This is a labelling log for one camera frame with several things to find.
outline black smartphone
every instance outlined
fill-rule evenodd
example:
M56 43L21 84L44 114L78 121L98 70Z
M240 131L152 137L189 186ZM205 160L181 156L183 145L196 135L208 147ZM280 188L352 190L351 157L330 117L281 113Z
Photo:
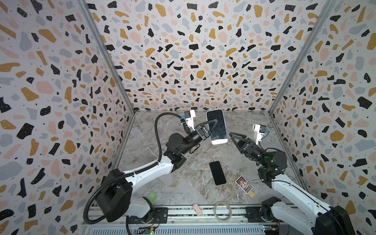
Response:
M219 161L209 163L210 170L214 179L215 185L221 185L227 183L226 177L224 176L221 163Z
M214 123L209 124L210 133L210 142L212 144L224 144L227 143L227 131L226 123L224 122L224 114L221 109L210 110L206 112L206 119L211 121L217 119L218 123L213 130L212 127Z

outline metal bracket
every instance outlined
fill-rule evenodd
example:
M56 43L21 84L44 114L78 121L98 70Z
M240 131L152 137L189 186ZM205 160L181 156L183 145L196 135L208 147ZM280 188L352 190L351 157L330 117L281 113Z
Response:
M154 222L155 226L157 226L158 223L160 223L160 224L166 224L167 223L167 216L168 216L168 208L167 207L156 207L154 214L158 215L158 216L156 216L156 221ZM136 216L131 216L131 217L129 217L129 224L142 224L142 222L141 222L140 218L138 218Z
M261 206L247 206L245 209L246 218L248 219L249 223L265 223L265 221L261 218ZM278 220L273 218L272 222L278 222Z

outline green tape roll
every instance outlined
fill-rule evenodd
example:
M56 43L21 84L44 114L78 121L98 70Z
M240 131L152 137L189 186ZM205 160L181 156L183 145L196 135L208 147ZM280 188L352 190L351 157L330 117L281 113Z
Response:
M151 203L154 203L157 200L158 196L156 192L151 192L149 193L149 196L147 196L147 198L150 200Z

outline black motor housing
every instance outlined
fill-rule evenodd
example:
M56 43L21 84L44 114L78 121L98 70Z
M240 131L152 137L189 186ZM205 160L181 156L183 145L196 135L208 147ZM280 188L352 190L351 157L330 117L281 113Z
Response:
M123 174L119 169L114 169L102 180L102 184ZM117 220L128 210L132 190L132 183L122 179L105 187L98 194L96 201L108 222Z

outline black cable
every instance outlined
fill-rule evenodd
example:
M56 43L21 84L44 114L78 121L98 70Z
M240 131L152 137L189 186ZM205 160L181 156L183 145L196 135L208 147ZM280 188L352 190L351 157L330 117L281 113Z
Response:
M156 226L156 227L154 228L154 230L157 229L157 228L159 227L159 225L161 224L161 218L160 218L159 215L157 215L157 214L156 214L156 216L158 216L158 219L159 219L159 220L158 220L158 226Z
M260 163L259 163L258 161L252 159L251 157L249 157L248 159L251 160L251 161L255 161L255 162L256 162L256 166L259 166L259 165L260 165Z
M199 147L200 147L200 143L198 143L197 145L196 145L197 147L192 151L192 149L191 150L189 150L189 153L190 154L193 154Z
M157 139L157 145L158 145L158 150L159 150L159 156L158 156L158 162L161 161L162 159L162 146L161 146L161 142L159 141L159 135L158 135L158 120L161 116L164 116L164 115L173 115L173 116L176 116L178 118L182 118L181 116L175 114L175 113L172 113L172 112L165 112L165 113L162 113L162 114L159 114L158 117L155 119L155 122L154 122L154 131L155 131L155 137Z
M155 119L155 123L154 123L154 130L155 130L155 137L157 138L157 144L158 144L158 149L159 149L159 157L158 157L158 161L157 162L154 162L153 164L143 168L143 169L140 169L140 170L137 170L135 171L134 173L128 173L128 174L123 174L123 175L120 175L120 176L117 176L115 178L113 178L112 180L109 180L107 181L106 183L102 184L92 195L91 197L89 198L88 202L86 203L85 205L85 208L83 210L83 221L86 223L86 224L95 224L95 223L98 223L100 221L102 221L105 216L101 216L95 220L91 220L89 218L89 208L91 206L91 204L93 203L93 201L97 198L97 196L100 194L101 190L104 189L105 187L107 187L108 185L111 185L115 182L117 182L118 180L121 180L121 179L124 179L124 178L127 178L127 177L130 177L130 176L133 176L134 174L139 174L141 172L144 172L144 171L147 171L153 167L155 167L156 165L158 165L158 163L161 161L162 159L162 147L161 147L161 142L159 141L159 135L158 135L158 119L161 117L161 116L164 116L164 115L173 115L173 116L176 116L178 118L181 119L181 116L177 115L177 114L174 114L174 113L170 113L170 112L166 112L166 113L162 113L162 114L159 114L158 117Z
M129 216L127 215L127 218L125 219L125 228L127 229L127 233L131 235L129 230Z
M266 133L266 135L264 137L262 137L261 140L265 139L268 135L269 135L269 132Z
M276 149L276 148L266 148L265 151L268 150L268 149L273 149L273 150L277 150L277 151L280 151L280 152L282 152L282 153L285 153L285 152L283 152L282 150L280 150L280 149Z
M262 150L265 151L265 149L261 146L261 141L259 141L259 146L260 146L260 148L261 148Z

